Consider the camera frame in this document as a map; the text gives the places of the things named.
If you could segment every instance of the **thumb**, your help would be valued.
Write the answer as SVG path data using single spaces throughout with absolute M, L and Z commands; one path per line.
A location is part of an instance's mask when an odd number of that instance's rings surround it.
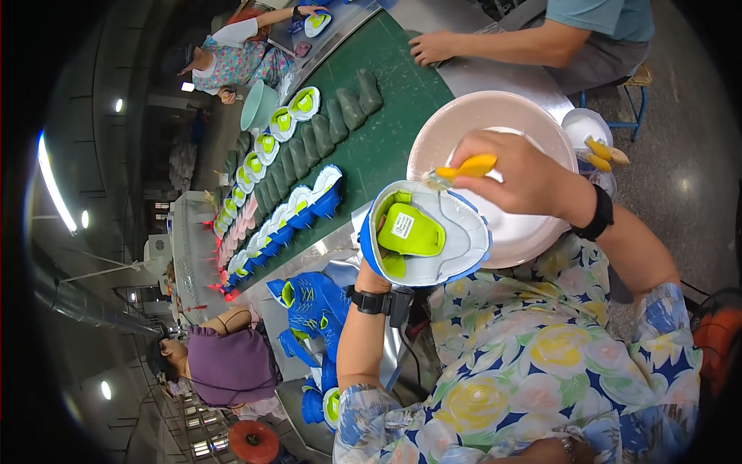
M 486 176 L 458 176 L 453 179 L 453 187 L 455 189 L 470 190 L 496 205 L 499 205 L 502 202 L 502 198 L 507 194 L 505 187 L 500 182 Z

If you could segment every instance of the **white label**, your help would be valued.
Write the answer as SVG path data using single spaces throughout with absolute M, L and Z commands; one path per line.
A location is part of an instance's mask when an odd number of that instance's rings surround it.
M 410 230 L 413 228 L 415 219 L 412 216 L 406 215 L 403 212 L 397 215 L 392 226 L 392 233 L 400 238 L 407 238 L 410 234 Z

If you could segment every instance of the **black cap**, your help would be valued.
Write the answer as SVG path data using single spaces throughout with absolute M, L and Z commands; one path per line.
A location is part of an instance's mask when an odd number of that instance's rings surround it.
M 175 366 L 170 364 L 168 359 L 162 355 L 162 348 L 160 348 L 160 342 L 166 338 L 155 339 L 150 342 L 147 346 L 147 365 L 152 374 L 157 377 L 160 372 L 165 373 L 165 379 L 171 382 L 178 381 L 178 375 L 175 370 Z
M 195 44 L 185 47 L 171 48 L 162 55 L 162 72 L 172 76 L 186 69 L 193 62 Z

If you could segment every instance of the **purple shirt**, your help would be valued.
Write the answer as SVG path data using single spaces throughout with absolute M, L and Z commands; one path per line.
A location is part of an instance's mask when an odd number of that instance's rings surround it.
M 204 404 L 233 407 L 275 395 L 267 341 L 259 332 L 219 335 L 210 327 L 191 326 L 188 333 L 191 383 Z

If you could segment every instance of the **speckled floor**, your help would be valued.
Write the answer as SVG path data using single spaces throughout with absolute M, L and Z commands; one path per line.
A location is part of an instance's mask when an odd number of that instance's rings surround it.
M 669 0 L 652 3 L 656 35 L 647 63 L 653 76 L 636 143 L 614 129 L 631 159 L 615 170 L 617 202 L 668 247 L 680 278 L 712 292 L 738 282 L 735 214 L 742 140 L 734 108 L 698 37 Z M 638 89 L 634 101 L 639 102 Z M 587 106 L 606 120 L 630 120 L 623 91 L 588 92 Z M 695 301 L 703 295 L 683 285 Z M 612 307 L 614 329 L 631 332 L 630 307 Z

